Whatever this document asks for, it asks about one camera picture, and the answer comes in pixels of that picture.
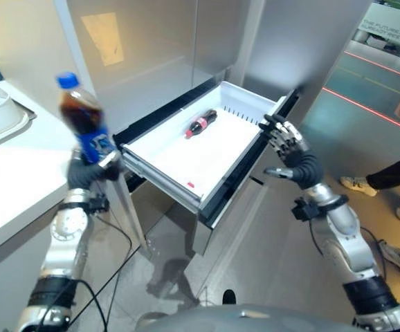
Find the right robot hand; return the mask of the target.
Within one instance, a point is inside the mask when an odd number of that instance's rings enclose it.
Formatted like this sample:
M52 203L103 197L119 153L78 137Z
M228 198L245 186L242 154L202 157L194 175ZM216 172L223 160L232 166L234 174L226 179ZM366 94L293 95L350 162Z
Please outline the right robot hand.
M324 177L323 167L302 134L286 118L278 114L264 115L259 123L262 136L272 146L282 167L268 167L269 176L289 179L302 190L319 184Z

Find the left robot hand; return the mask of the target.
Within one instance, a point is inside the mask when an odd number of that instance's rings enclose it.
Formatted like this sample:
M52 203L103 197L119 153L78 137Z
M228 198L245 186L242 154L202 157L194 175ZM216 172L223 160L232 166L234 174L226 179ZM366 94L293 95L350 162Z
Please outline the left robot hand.
M117 181L120 176L120 152L111 151L103 159L90 163L79 147L73 149L67 170L70 190L89 190L95 181Z

